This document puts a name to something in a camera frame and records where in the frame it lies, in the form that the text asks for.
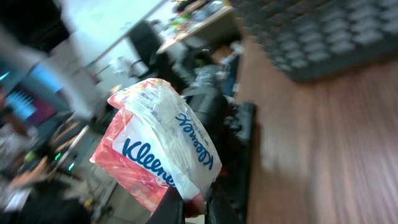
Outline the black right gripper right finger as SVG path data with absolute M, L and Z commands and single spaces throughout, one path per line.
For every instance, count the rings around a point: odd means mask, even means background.
M 241 224 L 218 183 L 212 183 L 206 196 L 206 224 Z

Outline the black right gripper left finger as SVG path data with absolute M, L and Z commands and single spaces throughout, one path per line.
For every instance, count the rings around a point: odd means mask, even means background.
M 178 190 L 169 187 L 146 224 L 185 224 L 185 207 Z

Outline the red tissue pack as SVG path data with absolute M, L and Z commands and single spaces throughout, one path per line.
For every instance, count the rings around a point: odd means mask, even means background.
M 187 216 L 203 214 L 222 163 L 184 99 L 169 82 L 148 78 L 111 95 L 108 103 L 118 112 L 90 161 L 151 212 L 172 189 Z

